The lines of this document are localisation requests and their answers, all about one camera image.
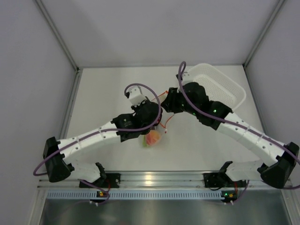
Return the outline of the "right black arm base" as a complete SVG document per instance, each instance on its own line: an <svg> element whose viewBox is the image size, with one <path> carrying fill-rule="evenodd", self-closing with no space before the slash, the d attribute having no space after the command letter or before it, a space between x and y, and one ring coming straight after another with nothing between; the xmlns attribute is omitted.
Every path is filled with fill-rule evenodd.
<svg viewBox="0 0 300 225"><path fill-rule="evenodd" d="M204 185L206 188L222 188L222 182L217 172L203 174Z"/></svg>

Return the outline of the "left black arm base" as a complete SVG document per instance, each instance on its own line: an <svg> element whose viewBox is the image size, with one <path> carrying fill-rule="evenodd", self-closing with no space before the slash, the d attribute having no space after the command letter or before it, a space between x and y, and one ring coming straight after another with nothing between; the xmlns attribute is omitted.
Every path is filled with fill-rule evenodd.
<svg viewBox="0 0 300 225"><path fill-rule="evenodd" d="M120 188L120 173L107 173L106 180L102 184L103 188Z"/></svg>

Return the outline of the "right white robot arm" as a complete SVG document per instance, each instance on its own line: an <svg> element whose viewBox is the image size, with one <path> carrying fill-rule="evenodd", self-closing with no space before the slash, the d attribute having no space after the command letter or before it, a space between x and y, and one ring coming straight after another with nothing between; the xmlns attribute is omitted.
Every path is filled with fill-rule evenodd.
<svg viewBox="0 0 300 225"><path fill-rule="evenodd" d="M285 188L298 158L299 147L295 143L277 142L254 129L228 106L209 100L204 87L196 82L185 84L182 90L170 88L161 106L168 113L194 115L203 125L231 137L259 157L258 161L226 162L218 175L222 185L261 180L273 188Z"/></svg>

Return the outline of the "clear zip top bag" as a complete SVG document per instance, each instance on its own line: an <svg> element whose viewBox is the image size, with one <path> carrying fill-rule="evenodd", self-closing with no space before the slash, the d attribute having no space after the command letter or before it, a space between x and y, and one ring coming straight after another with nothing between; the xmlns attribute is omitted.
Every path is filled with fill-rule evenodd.
<svg viewBox="0 0 300 225"><path fill-rule="evenodd" d="M159 124L157 126L151 127L148 134L139 136L139 146L142 148L153 148L158 146L166 137L166 134L168 132L167 126L173 116L174 113L166 112L165 109L162 108L162 117Z"/></svg>

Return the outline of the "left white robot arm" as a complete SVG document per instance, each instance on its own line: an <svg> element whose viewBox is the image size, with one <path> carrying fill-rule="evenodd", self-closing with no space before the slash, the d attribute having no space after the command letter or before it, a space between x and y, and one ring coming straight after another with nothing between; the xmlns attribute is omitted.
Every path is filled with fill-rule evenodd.
<svg viewBox="0 0 300 225"><path fill-rule="evenodd" d="M103 166L99 162L81 162L80 158L109 144L121 143L147 134L151 127L158 125L161 120L162 109L155 102L144 100L132 109L133 113L121 114L85 134L69 139L47 139L43 159L49 181L60 182L73 176L95 187L103 186L106 181Z"/></svg>

